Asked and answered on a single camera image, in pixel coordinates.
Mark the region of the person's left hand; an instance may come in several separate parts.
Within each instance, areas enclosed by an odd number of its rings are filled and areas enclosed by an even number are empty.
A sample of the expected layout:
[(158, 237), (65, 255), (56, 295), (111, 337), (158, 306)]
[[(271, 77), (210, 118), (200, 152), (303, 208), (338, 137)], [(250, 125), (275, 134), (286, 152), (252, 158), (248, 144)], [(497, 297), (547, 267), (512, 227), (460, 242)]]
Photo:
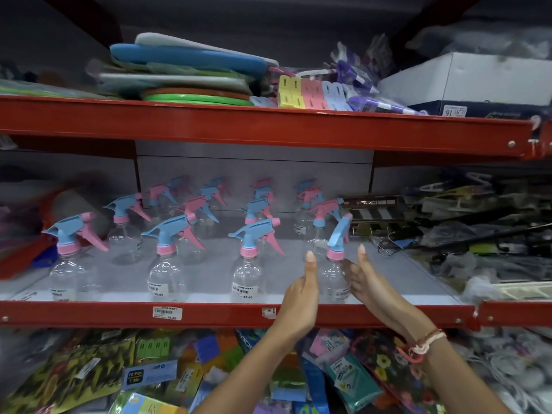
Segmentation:
[(305, 287), (304, 275), (296, 279), (284, 294), (273, 327), (286, 342), (295, 344), (315, 325), (319, 308), (320, 289)]

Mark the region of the person's right hand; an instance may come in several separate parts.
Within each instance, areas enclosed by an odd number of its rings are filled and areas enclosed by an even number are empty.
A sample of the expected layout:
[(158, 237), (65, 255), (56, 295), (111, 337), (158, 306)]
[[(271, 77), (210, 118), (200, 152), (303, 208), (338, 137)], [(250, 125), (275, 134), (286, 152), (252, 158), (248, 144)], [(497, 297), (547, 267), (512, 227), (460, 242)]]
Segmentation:
[(357, 262), (344, 260), (351, 294), (385, 326), (415, 343), (436, 330), (434, 323), (417, 307), (403, 298), (375, 269), (373, 280), (367, 280)]

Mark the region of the clear plastic spray bottle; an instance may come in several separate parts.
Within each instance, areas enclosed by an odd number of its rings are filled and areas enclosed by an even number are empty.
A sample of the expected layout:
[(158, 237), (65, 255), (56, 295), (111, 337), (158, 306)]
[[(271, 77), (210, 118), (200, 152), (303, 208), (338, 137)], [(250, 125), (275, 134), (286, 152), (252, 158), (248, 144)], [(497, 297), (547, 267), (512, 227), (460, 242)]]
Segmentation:
[(326, 259), (318, 275), (321, 304), (344, 304), (350, 295), (350, 281), (344, 270), (344, 244), (352, 218), (350, 213), (343, 216), (328, 240)]

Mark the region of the person's left forearm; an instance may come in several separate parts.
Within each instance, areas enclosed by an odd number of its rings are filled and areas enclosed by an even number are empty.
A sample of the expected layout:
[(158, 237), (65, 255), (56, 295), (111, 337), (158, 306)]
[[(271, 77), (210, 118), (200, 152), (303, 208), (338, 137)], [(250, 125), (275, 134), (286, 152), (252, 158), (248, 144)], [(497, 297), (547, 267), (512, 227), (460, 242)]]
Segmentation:
[(253, 414), (276, 368), (312, 328), (273, 324), (191, 414)]

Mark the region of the person's right forearm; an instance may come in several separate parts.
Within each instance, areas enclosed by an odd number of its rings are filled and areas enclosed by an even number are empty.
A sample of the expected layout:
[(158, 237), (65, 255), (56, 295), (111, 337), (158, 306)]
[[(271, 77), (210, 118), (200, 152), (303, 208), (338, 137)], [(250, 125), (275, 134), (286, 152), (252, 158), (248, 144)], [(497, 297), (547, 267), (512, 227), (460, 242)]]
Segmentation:
[(447, 414), (512, 414), (424, 314), (407, 317), (404, 331), (412, 344), (432, 340), (423, 367)]

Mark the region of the black card packet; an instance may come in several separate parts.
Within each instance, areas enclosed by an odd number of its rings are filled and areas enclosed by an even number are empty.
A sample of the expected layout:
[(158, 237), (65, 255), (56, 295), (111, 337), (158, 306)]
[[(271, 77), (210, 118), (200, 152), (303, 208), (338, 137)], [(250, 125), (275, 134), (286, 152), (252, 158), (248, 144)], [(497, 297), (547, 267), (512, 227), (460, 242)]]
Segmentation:
[(351, 214), (352, 223), (405, 221), (410, 210), (398, 195), (346, 196), (340, 205), (340, 215)]

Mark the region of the pink clip packet with label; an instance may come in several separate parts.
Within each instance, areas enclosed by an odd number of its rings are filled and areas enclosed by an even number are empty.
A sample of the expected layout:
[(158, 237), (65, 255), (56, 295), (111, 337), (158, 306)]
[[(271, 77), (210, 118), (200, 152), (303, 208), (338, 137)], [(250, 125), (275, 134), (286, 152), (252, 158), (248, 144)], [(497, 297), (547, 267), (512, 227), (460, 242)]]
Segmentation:
[(321, 328), (307, 346), (309, 355), (320, 358), (338, 350), (349, 348), (349, 338), (338, 328)]

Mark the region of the pile of packaged hangers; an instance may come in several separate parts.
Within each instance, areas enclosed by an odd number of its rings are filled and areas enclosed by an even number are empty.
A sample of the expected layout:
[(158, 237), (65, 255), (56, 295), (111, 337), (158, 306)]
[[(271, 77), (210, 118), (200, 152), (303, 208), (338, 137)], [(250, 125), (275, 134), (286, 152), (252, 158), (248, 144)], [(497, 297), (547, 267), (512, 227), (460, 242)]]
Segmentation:
[(438, 175), (395, 194), (411, 207), (405, 221), (351, 222), (350, 236), (408, 257), (466, 303), (489, 298), (493, 284), (552, 280), (552, 169)]

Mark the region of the floral print packet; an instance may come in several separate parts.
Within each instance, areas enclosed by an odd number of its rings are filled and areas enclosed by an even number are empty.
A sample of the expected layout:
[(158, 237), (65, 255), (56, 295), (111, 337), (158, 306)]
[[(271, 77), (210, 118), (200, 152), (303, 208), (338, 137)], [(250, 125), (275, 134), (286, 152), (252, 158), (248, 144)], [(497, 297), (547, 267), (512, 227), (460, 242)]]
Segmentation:
[(369, 329), (353, 339), (355, 357), (402, 406), (403, 414), (447, 414), (422, 365), (410, 363), (398, 348), (406, 343), (387, 329)]

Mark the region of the teal packet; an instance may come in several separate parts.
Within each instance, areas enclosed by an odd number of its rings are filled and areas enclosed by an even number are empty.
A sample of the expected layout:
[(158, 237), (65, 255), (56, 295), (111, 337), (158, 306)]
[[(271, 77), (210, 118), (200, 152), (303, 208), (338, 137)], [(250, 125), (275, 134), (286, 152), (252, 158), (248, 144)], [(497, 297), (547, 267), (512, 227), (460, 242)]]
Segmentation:
[(324, 363), (323, 369), (340, 396), (347, 414), (358, 414), (383, 393), (352, 352), (347, 352), (332, 363)]

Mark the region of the group of spray bottles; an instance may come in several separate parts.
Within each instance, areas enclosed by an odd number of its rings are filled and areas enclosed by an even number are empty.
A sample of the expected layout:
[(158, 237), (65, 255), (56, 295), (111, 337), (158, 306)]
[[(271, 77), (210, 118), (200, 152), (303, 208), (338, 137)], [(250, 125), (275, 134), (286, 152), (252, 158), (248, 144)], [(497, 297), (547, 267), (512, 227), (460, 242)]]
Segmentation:
[(225, 201), (219, 185), (211, 184), (177, 208), (171, 218), (151, 219), (141, 207), (141, 195), (109, 203), (114, 228), (103, 241), (92, 226), (93, 212), (67, 217), (42, 231), (56, 240), (56, 262), (49, 270), (52, 301), (100, 301), (103, 290), (125, 267), (149, 263), (147, 271), (132, 274), (152, 302), (185, 302), (199, 278), (213, 269), (217, 258), (229, 263), (230, 280), (222, 269), (223, 290), (234, 303), (255, 303), (265, 295), (264, 270), (269, 267), (266, 246), (285, 255), (276, 238), (283, 220), (271, 213), (272, 186), (256, 185), (253, 200), (239, 210), (243, 226), (219, 233), (220, 219), (212, 199)]

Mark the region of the red metal shelf beam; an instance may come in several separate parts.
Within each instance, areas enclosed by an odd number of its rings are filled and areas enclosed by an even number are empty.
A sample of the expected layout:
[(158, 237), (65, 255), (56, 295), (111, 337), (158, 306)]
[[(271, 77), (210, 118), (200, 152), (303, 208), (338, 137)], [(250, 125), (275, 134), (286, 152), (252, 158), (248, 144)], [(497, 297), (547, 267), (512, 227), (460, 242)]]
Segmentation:
[[(180, 307), (181, 321), (155, 319), (153, 306)], [(273, 320), (262, 317), (262, 307), (280, 304), (207, 304), (153, 302), (53, 302), (31, 300), (0, 301), (0, 326), (59, 328), (257, 328)], [(550, 327), (552, 302), (484, 301), (472, 305), (418, 305), (439, 327)]]
[(132, 159), (136, 140), (383, 151), (377, 164), (464, 164), (552, 158), (552, 121), (144, 101), (0, 96), (0, 135), (22, 149)]

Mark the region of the white plastic tray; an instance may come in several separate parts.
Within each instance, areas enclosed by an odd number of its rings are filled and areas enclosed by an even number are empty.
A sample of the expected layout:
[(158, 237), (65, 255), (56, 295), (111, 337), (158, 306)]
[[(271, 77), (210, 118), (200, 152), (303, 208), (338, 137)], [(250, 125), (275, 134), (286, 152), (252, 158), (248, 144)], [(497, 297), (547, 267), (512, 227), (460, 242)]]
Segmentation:
[(484, 301), (552, 302), (552, 280), (498, 283), (492, 288), (491, 296)]

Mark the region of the light blue clip pack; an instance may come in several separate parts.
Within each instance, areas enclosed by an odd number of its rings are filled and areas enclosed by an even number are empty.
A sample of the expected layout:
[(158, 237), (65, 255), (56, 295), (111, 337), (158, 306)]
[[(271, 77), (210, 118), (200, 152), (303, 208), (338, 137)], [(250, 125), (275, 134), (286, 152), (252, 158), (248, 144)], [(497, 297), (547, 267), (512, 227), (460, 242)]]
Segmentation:
[(338, 82), (322, 82), (322, 93), (324, 101), (330, 111), (353, 111), (347, 102), (343, 85)]

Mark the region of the pink clip pack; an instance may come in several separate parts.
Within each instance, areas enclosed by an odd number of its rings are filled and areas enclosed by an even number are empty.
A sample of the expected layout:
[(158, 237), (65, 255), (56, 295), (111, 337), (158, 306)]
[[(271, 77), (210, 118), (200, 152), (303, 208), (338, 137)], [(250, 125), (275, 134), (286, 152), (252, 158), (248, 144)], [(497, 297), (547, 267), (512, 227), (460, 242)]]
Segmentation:
[(301, 96), (307, 110), (328, 111), (330, 107), (325, 99), (322, 82), (301, 78)]

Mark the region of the yellow clip pack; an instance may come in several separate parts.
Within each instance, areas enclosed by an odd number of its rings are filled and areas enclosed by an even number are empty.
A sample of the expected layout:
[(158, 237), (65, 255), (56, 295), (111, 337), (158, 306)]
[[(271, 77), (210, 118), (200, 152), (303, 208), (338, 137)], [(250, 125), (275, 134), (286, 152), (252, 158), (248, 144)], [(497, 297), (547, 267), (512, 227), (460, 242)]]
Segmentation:
[(301, 92), (301, 78), (281, 75), (278, 84), (278, 107), (284, 109), (305, 109)]

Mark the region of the green clip pack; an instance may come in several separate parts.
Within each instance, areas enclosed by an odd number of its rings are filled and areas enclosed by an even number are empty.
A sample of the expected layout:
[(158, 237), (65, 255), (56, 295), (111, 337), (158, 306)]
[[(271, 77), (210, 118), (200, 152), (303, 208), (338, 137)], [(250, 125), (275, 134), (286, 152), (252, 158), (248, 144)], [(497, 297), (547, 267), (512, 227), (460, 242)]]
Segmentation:
[(170, 344), (171, 339), (167, 335), (139, 338), (135, 347), (135, 361), (141, 362), (150, 359), (166, 360), (169, 358)]

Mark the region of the pile of purple packets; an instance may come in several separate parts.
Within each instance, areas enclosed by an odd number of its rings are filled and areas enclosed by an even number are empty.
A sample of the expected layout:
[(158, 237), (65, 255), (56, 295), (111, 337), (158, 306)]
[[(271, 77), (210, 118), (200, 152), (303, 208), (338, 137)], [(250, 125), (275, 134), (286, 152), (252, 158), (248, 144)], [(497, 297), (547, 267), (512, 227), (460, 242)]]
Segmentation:
[(324, 69), (305, 70), (295, 76), (311, 80), (338, 82), (343, 85), (350, 107), (355, 112), (385, 112), (400, 115), (427, 116), (393, 99), (384, 97), (378, 89), (384, 77), (395, 69), (389, 38), (386, 34), (373, 37), (362, 56), (342, 42), (330, 54), (332, 63)]

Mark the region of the dark blue cardboard box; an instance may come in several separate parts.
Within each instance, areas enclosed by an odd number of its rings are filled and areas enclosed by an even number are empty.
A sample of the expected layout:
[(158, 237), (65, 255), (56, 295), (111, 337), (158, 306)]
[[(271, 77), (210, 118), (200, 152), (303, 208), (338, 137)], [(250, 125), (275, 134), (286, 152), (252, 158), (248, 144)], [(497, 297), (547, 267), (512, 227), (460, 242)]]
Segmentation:
[(531, 120), (537, 124), (552, 118), (552, 109), (547, 106), (514, 103), (435, 100), (410, 105), (409, 108), (425, 111), (428, 115), (451, 118), (503, 118)]

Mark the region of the blue label card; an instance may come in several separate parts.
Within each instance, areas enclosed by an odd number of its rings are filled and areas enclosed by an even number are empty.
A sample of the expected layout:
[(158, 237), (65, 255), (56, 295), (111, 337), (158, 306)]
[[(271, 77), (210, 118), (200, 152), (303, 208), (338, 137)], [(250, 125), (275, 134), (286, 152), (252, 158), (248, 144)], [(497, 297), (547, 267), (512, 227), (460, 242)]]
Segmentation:
[(174, 376), (173, 365), (172, 361), (167, 361), (125, 368), (122, 374), (121, 390), (126, 391), (169, 382)]

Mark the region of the green round plate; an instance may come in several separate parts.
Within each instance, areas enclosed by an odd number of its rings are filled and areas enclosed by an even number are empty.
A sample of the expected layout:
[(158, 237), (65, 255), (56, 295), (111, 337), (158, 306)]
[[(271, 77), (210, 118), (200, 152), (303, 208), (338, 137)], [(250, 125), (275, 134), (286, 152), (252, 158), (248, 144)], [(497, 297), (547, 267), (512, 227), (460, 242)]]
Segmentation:
[(238, 99), (234, 97), (223, 97), (218, 95), (203, 94), (151, 94), (142, 97), (143, 101), (161, 103), (182, 103), (198, 105), (220, 105), (220, 106), (253, 106), (249, 97)]

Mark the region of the white cardboard box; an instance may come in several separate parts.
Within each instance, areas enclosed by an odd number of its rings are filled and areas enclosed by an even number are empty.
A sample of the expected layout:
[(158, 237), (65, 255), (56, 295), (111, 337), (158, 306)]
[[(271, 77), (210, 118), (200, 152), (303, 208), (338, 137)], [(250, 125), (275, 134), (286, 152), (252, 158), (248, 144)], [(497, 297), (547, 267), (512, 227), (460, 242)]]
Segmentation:
[(547, 106), (552, 61), (448, 53), (382, 79), (377, 89), (407, 106), (445, 100)]

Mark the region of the orange round plate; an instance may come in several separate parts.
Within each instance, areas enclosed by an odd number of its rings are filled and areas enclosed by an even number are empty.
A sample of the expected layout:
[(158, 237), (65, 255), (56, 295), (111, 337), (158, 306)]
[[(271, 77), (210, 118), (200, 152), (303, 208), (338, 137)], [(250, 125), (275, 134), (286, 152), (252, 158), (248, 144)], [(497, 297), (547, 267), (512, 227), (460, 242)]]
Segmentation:
[(144, 99), (150, 95), (161, 94), (192, 94), (192, 95), (208, 95), (217, 97), (231, 97), (234, 99), (249, 100), (252, 94), (245, 94), (240, 92), (233, 92), (228, 90), (218, 89), (204, 89), (204, 88), (187, 88), (187, 87), (165, 87), (165, 88), (151, 88), (142, 90), (140, 97)]

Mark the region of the grey wrapped flat board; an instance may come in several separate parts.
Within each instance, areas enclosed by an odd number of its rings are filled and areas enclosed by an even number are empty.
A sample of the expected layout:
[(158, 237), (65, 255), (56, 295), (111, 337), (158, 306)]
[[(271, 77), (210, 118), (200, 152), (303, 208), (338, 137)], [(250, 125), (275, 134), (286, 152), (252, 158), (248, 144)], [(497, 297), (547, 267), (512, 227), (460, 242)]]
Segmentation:
[(96, 81), (102, 93), (125, 99), (138, 99), (143, 91), (157, 88), (212, 89), (253, 95), (244, 79), (225, 76), (100, 73)]

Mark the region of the white flat board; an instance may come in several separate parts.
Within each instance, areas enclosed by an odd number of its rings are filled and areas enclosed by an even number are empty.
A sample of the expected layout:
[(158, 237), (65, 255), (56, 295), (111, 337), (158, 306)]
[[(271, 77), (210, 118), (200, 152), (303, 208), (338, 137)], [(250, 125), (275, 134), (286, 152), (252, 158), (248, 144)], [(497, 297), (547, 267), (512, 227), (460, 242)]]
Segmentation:
[(159, 34), (155, 32), (144, 32), (144, 33), (138, 34), (135, 37), (134, 43), (137, 45), (144, 45), (144, 46), (186, 47), (186, 48), (204, 49), (204, 50), (213, 51), (213, 52), (228, 53), (232, 55), (247, 55), (247, 56), (256, 57), (264, 60), (264, 62), (266, 62), (266, 64), (270, 67), (279, 67), (279, 62), (270, 58), (261, 57), (258, 55), (252, 55), (249, 53), (238, 52), (231, 49), (210, 46), (203, 43), (190, 41), (186, 39), (180, 39), (175, 36), (170, 36), (166, 34), (164, 35), (164, 34)]

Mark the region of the green yellow printed packet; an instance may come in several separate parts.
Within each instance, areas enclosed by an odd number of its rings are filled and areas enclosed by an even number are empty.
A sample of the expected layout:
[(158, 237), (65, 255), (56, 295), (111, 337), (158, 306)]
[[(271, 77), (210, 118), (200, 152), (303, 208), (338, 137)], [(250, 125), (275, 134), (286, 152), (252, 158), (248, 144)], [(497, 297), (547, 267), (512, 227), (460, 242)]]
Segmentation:
[(80, 329), (0, 402), (0, 414), (63, 414), (121, 390), (138, 330)]

